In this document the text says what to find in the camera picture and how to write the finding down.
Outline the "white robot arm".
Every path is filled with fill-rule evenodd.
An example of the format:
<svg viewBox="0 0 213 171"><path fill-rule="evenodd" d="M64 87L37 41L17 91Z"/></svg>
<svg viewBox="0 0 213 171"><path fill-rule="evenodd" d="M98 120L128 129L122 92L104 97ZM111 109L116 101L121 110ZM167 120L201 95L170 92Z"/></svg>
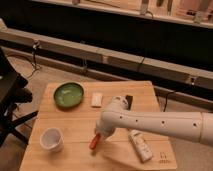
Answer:
<svg viewBox="0 0 213 171"><path fill-rule="evenodd" d="M213 114L205 112L136 112L128 101L115 96L102 110L96 132L105 138L127 128L213 146Z"/></svg>

